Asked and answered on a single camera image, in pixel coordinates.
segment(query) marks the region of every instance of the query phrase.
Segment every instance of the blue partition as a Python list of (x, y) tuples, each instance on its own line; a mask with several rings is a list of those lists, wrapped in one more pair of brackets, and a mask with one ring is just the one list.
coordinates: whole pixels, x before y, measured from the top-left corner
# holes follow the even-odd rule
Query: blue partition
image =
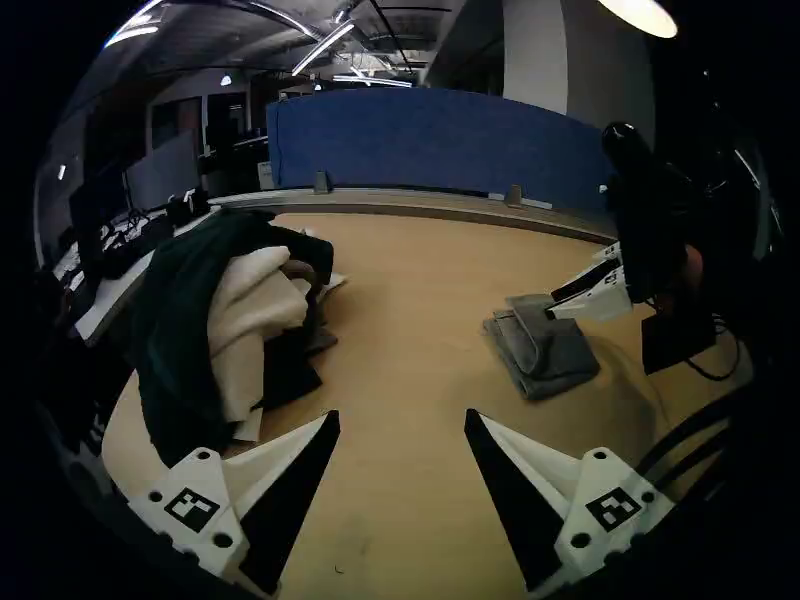
[(604, 213), (600, 131), (503, 98), (445, 89), (347, 90), (267, 107), (276, 187), (414, 186), (505, 193)]

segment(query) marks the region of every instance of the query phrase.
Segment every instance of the dark green cloth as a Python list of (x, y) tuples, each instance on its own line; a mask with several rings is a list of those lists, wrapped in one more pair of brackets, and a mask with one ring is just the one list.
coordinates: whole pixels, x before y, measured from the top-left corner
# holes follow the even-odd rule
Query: dark green cloth
[(142, 413), (168, 467), (199, 446), (222, 450), (231, 439), (211, 370), (207, 321), (228, 262), (266, 246), (287, 246), (291, 258), (330, 281), (330, 242), (270, 225), (272, 213), (222, 210), (159, 246), (134, 303), (132, 346)]

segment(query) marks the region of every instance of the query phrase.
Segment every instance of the metal bracket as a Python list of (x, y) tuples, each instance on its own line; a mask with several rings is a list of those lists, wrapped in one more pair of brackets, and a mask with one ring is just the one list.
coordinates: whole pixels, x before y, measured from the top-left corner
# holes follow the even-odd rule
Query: metal bracket
[(525, 208), (522, 205), (522, 187), (517, 184), (512, 185), (503, 202), (509, 208)]
[(332, 187), (330, 179), (328, 179), (328, 173), (326, 171), (317, 171), (314, 175), (314, 193), (330, 194), (331, 189)]

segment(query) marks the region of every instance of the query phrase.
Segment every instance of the window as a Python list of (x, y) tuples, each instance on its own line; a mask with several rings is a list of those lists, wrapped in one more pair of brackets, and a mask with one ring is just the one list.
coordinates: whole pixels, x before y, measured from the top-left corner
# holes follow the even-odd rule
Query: window
[(153, 150), (184, 131), (191, 131), (197, 153), (203, 153), (202, 100), (199, 97), (153, 107)]
[(232, 144), (247, 131), (247, 94), (214, 94), (208, 97), (206, 142), (218, 147)]

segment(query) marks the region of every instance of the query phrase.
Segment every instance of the computer monitor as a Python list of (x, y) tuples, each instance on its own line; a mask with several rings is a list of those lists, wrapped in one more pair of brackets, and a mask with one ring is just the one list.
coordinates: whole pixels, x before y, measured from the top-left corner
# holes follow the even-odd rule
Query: computer monitor
[(98, 231), (128, 208), (122, 171), (115, 167), (88, 178), (69, 199), (72, 226), (81, 233)]
[(200, 185), (191, 131), (165, 142), (126, 171), (131, 204), (144, 212), (161, 208), (172, 195)]

